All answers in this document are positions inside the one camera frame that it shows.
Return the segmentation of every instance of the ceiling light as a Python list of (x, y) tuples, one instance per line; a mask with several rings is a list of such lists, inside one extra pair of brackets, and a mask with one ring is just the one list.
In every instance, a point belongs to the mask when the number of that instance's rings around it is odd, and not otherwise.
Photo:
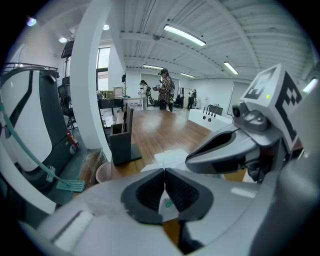
[(185, 76), (188, 78), (195, 78), (193, 75), (185, 74), (185, 73), (180, 73), (181, 76)]
[(61, 38), (59, 39), (59, 42), (60, 42), (60, 43), (65, 43), (66, 41), (67, 41), (67, 39), (64, 38), (64, 37), (61, 37)]
[(313, 91), (313, 89), (318, 85), (319, 80), (316, 78), (313, 78), (310, 83), (302, 90), (304, 93), (309, 94)]
[(143, 65), (144, 68), (148, 68), (148, 69), (156, 69), (156, 70), (162, 70), (163, 67), (159, 67), (159, 66), (150, 66), (150, 65)]
[(224, 65), (226, 65), (228, 67), (228, 69), (230, 69), (232, 71), (232, 73), (234, 73), (235, 75), (239, 75), (239, 73), (234, 69), (233, 66), (230, 65), (229, 62), (225, 61)]
[(184, 37), (186, 39), (189, 39), (190, 41), (200, 45), (200, 46), (205, 46), (206, 42), (201, 40), (200, 38), (196, 37), (195, 35), (192, 35), (184, 30), (181, 30), (179, 28), (176, 28), (174, 26), (171, 26), (169, 24), (165, 25), (163, 30), (174, 33), (176, 35), (179, 35), (181, 37)]
[(29, 27), (32, 27), (34, 24), (37, 23), (37, 20), (35, 18), (29, 18), (28, 21), (26, 22), (26, 24), (29, 26)]

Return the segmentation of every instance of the person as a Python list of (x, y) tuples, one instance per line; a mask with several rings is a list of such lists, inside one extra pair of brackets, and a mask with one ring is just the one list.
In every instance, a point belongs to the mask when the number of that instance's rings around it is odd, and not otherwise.
[(192, 105), (194, 104), (195, 99), (197, 98), (197, 90), (193, 89), (193, 91), (189, 92), (188, 96), (189, 96), (189, 99), (188, 99), (187, 109), (190, 110), (192, 109)]
[(148, 84), (145, 80), (141, 80), (140, 82), (140, 96), (142, 98), (142, 109), (147, 110), (148, 107), (148, 96), (147, 96), (147, 88)]
[(169, 94), (171, 89), (171, 78), (169, 76), (168, 69), (164, 68), (160, 71), (160, 75), (162, 76), (162, 84), (161, 87), (157, 87), (157, 91), (159, 91), (159, 109), (166, 110), (167, 104), (169, 104)]

